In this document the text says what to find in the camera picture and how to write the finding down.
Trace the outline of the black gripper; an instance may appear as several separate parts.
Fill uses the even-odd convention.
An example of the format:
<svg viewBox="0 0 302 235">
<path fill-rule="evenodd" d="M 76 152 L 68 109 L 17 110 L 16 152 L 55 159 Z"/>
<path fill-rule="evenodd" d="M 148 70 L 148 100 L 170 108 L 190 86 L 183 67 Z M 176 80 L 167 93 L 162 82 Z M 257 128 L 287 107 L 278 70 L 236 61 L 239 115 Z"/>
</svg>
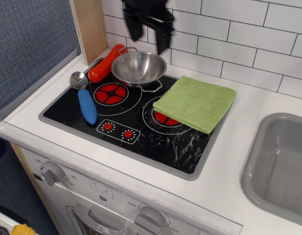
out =
<svg viewBox="0 0 302 235">
<path fill-rule="evenodd" d="M 170 47 L 174 17 L 166 8 L 167 0 L 123 0 L 125 21 L 135 42 L 143 36 L 143 26 L 155 29 L 157 54 Z"/>
</svg>

